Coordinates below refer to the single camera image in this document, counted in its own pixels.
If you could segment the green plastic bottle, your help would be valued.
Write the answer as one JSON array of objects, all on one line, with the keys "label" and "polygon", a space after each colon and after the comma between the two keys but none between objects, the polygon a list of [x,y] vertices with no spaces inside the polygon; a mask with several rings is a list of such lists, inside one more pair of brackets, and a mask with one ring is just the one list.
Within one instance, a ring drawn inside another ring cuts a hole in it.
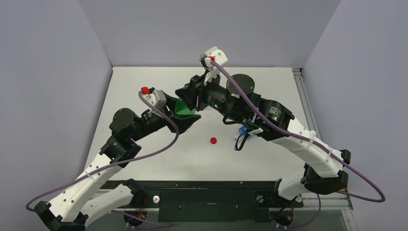
[{"label": "green plastic bottle", "polygon": [[194,115],[195,114],[195,109],[190,110],[185,102],[181,99],[178,98],[176,101],[176,106],[175,106],[175,114],[177,115]]}]

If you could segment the red bottle cap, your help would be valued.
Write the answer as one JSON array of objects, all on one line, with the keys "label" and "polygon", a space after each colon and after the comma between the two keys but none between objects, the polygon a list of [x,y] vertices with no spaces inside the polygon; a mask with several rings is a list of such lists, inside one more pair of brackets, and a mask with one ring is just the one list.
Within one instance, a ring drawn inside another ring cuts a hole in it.
[{"label": "red bottle cap", "polygon": [[211,142],[212,144],[216,144],[216,143],[217,143],[217,138],[216,138],[216,137],[212,137],[212,138],[210,139],[210,142]]}]

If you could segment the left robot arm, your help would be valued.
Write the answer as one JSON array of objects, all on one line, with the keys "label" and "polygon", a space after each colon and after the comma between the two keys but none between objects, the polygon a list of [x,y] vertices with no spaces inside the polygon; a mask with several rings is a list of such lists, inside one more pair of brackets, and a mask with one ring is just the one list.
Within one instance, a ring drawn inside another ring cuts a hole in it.
[{"label": "left robot arm", "polygon": [[130,162],[140,159],[138,140],[162,128],[168,128],[178,137],[200,119],[197,114],[177,114],[177,99],[161,90],[154,90],[152,96],[153,100],[150,101],[148,94],[139,94],[148,106],[148,110],[141,115],[128,108],[115,112],[109,126],[112,134],[107,142],[73,182],[56,189],[56,197],[42,201],[37,196],[34,207],[26,205],[50,231],[83,231],[118,207],[138,207],[142,204],[143,188],[133,179],[121,182],[101,196],[95,197],[95,193]]}]

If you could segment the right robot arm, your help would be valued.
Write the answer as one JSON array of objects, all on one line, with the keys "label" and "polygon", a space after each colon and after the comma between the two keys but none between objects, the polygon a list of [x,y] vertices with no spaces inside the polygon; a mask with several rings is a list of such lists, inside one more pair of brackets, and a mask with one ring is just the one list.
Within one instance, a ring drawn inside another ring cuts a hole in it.
[{"label": "right robot arm", "polygon": [[186,106],[201,111],[211,107],[223,116],[226,125],[246,127],[246,137],[255,135],[280,145],[302,159],[305,166],[298,173],[276,183],[271,199],[277,205],[307,193],[328,195],[345,189],[350,162],[347,150],[331,150],[308,130],[283,104],[268,100],[254,92],[254,80],[245,74],[232,75],[223,87],[220,76],[206,81],[194,76],[175,91]]}]

